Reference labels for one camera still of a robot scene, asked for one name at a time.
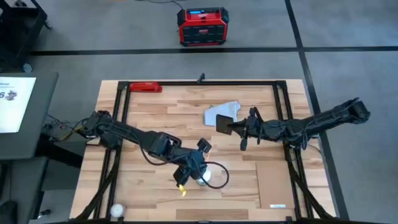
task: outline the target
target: gray floor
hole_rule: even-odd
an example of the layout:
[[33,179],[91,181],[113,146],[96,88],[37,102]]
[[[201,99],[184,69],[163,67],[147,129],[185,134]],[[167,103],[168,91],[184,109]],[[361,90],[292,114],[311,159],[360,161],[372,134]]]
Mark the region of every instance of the gray floor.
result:
[[[395,0],[291,0],[305,47],[398,45]],[[53,30],[43,30],[37,50],[181,48],[174,4],[133,0],[38,0]],[[188,0],[183,7],[224,6],[230,11],[224,47],[295,46],[283,0]],[[395,133],[398,52],[310,53],[308,63],[322,110],[356,96],[372,112],[368,123],[328,132],[352,220],[398,220],[398,144]],[[90,115],[101,80],[140,78],[301,78],[296,53],[155,54],[31,57],[35,71],[60,78],[50,112],[61,119]],[[74,108],[68,113],[65,108]],[[49,198],[73,198],[77,171],[52,165]],[[56,196],[56,189],[63,189]],[[54,207],[51,200],[42,208]],[[51,220],[64,220],[67,207]]]

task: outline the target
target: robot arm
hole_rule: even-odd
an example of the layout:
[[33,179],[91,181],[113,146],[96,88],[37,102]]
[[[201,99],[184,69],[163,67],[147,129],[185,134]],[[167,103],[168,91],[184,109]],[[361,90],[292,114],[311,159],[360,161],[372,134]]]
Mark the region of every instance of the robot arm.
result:
[[292,146],[305,149],[309,138],[322,131],[344,123],[361,124],[369,119],[370,112],[358,98],[349,100],[331,110],[305,119],[263,121],[256,107],[251,108],[248,118],[239,122],[227,116],[217,115],[217,131],[224,134],[236,132],[242,138],[241,150],[245,151],[247,139],[257,138],[267,141],[287,141]]
[[144,152],[142,154],[152,165],[164,165],[173,163],[178,165],[174,173],[177,186],[185,185],[189,177],[201,179],[207,165],[203,153],[211,149],[211,145],[200,139],[198,149],[181,147],[181,140],[163,132],[142,131],[127,124],[115,121],[107,111],[94,112],[84,125],[83,135],[98,136],[99,144],[116,149],[120,145],[120,139],[126,139],[140,145],[141,150],[148,155],[163,161],[156,164],[148,160]]

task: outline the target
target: portable power station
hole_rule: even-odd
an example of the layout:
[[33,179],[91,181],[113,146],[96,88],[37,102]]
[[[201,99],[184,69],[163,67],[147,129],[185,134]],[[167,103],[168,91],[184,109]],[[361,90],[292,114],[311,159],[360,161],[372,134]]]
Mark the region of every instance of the portable power station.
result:
[[226,40],[228,11],[224,7],[181,9],[177,14],[184,46],[220,45]]

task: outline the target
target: white ball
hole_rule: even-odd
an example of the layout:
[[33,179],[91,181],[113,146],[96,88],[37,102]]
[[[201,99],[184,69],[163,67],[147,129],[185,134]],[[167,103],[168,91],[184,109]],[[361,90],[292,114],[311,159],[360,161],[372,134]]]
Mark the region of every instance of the white ball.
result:
[[[205,181],[209,182],[210,177],[211,177],[211,171],[209,169],[207,169],[202,177],[204,178]],[[196,181],[197,181],[198,185],[201,185],[201,186],[206,185],[201,178],[197,179]]]
[[124,215],[124,206],[122,204],[114,204],[111,207],[111,216],[114,218],[120,218]]

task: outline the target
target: table leg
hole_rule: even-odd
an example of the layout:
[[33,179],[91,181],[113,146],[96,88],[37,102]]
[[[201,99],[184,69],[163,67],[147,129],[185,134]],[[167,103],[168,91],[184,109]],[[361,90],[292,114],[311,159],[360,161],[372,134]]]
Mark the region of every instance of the table leg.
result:
[[40,137],[37,143],[36,156],[45,156],[78,169],[80,169],[81,163],[83,162],[83,156],[56,146],[45,137]]

